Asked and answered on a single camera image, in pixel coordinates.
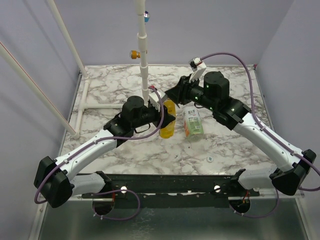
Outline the yellow drink bottle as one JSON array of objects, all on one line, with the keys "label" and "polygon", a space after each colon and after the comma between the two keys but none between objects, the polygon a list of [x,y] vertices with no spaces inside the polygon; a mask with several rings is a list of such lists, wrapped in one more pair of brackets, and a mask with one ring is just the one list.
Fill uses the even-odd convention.
[{"label": "yellow drink bottle", "polygon": [[168,139],[172,137],[175,132],[176,105],[172,100],[168,99],[164,102],[164,106],[167,109],[163,120],[165,127],[159,130],[159,135],[163,139]]}]

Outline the left diagonal white pipe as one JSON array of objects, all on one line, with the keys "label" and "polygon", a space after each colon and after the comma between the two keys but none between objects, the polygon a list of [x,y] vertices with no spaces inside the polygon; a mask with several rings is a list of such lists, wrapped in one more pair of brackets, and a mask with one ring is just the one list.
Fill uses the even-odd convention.
[{"label": "left diagonal white pipe", "polygon": [[24,83],[30,88],[30,90],[37,96],[37,98],[44,104],[44,106],[59,120],[63,127],[71,134],[72,137],[77,139],[80,134],[74,130],[69,122],[63,117],[58,109],[53,105],[50,99],[43,93],[35,81],[24,70],[20,63],[10,53],[10,51],[0,43],[0,55],[9,64],[13,71],[19,75]]}]

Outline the green label bottle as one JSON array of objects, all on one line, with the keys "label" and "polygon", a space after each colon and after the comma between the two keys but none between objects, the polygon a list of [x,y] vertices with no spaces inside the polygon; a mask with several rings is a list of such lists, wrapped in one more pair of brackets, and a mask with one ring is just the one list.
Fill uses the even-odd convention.
[{"label": "green label bottle", "polygon": [[204,135],[202,120],[195,106],[185,106],[182,109],[185,137],[189,142],[197,142]]}]

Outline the blue cap on pipe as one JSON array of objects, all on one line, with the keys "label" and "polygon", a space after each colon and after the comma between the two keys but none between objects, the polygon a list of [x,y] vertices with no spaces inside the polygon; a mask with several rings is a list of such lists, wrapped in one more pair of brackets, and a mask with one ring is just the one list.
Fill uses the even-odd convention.
[{"label": "blue cap on pipe", "polygon": [[150,19],[150,14],[148,11],[144,12],[144,22],[147,23]]}]

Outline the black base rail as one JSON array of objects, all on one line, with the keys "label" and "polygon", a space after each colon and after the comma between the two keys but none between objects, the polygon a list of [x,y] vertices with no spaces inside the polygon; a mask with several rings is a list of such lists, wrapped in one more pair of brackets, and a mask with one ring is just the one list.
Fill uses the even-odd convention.
[{"label": "black base rail", "polygon": [[84,193],[84,199],[109,199],[111,190],[126,187],[129,192],[116,193],[114,206],[141,208],[228,208],[229,198],[241,200],[246,194],[258,197],[254,190],[246,190],[237,182],[237,175],[156,175],[103,174],[105,186],[99,193]]}]

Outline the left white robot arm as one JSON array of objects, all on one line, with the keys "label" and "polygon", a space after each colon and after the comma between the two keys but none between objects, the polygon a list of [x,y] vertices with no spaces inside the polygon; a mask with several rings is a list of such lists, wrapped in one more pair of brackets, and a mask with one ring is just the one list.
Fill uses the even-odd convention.
[{"label": "left white robot arm", "polygon": [[[104,174],[83,175],[80,171],[126,141],[136,140],[137,128],[154,124],[159,130],[175,119],[164,105],[151,102],[145,105],[141,97],[129,97],[121,112],[93,138],[65,155],[55,159],[46,156],[39,162],[33,183],[37,189],[35,203],[47,202],[52,208],[58,208],[74,195],[94,193],[101,198],[107,197],[111,185]],[[42,201],[38,199],[39,195],[43,196]]]}]

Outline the white green bottle cap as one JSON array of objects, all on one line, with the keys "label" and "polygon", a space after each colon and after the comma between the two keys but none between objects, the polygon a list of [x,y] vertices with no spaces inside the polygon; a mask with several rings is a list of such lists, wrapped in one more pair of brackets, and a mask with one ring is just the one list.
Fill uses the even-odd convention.
[{"label": "white green bottle cap", "polygon": [[206,159],[209,163],[212,163],[213,162],[213,158],[211,156],[208,156],[207,159]]}]

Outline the white pvc pipe frame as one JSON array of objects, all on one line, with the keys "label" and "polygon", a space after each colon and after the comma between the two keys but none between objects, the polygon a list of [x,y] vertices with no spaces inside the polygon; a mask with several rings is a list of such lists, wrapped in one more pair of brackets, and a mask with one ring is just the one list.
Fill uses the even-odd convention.
[{"label": "white pvc pipe frame", "polygon": [[[82,123],[82,117],[83,113],[86,109],[117,109],[120,107],[119,104],[96,104],[96,105],[90,105],[86,103],[87,100],[87,93],[89,90],[89,86],[91,84],[91,80],[87,74],[87,71],[81,61],[81,58],[77,52],[77,49],[70,37],[70,34],[66,28],[66,25],[63,21],[63,18],[57,8],[56,3],[53,0],[49,0],[48,6],[53,14],[53,17],[68,45],[69,50],[71,51],[80,72],[82,73],[82,76],[85,79],[84,87],[80,99],[80,103],[78,105],[78,112],[76,116],[76,122],[75,122],[75,133],[71,135],[72,138],[78,139],[80,137],[80,129],[81,129],[81,123]],[[145,103],[149,100],[149,93],[147,90],[148,87],[148,62],[147,62],[147,45],[148,45],[148,37],[146,33],[146,24],[145,24],[145,15],[146,15],[146,2],[144,0],[135,0],[134,1],[134,7],[135,7],[135,13],[138,17],[138,33],[137,33],[137,42],[138,42],[138,51],[136,54],[131,54],[130,57],[132,59],[140,59],[140,76],[142,80],[141,84],[141,91],[142,91],[142,97]]]}]

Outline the yellow cap on pipe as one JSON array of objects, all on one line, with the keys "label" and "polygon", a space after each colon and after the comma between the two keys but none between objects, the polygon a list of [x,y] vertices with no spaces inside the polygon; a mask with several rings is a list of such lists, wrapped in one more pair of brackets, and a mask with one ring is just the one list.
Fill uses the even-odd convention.
[{"label": "yellow cap on pipe", "polygon": [[139,52],[139,51],[136,51],[136,50],[131,50],[130,52],[129,52],[129,57],[131,58],[131,59],[140,59],[141,58],[141,53]]}]

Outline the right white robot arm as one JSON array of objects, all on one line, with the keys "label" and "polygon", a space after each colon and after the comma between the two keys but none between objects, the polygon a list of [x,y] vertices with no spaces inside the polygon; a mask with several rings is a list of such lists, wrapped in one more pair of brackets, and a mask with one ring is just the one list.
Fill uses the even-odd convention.
[{"label": "right white robot arm", "polygon": [[254,188],[275,188],[293,196],[309,173],[316,154],[285,141],[256,118],[246,104],[231,97],[230,82],[221,72],[208,72],[203,80],[200,86],[199,80],[182,76],[165,93],[176,105],[193,102],[210,110],[218,123],[248,139],[274,162],[266,169],[240,170],[230,183],[230,191],[241,196]]}]

